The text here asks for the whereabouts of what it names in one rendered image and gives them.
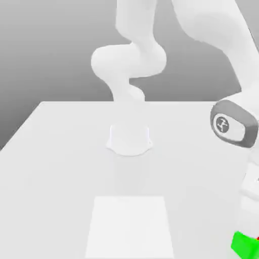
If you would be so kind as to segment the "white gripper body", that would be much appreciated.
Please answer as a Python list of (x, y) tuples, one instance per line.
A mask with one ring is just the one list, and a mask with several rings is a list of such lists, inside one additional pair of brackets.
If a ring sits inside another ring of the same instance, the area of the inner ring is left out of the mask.
[(254, 200), (259, 200), (259, 166), (249, 162), (241, 185), (241, 192)]

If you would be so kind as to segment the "small green cube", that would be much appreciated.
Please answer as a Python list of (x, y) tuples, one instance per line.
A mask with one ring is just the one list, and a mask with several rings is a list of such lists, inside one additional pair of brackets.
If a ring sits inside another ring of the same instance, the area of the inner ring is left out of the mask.
[(233, 235), (231, 249), (241, 259), (259, 259), (259, 241), (239, 231)]

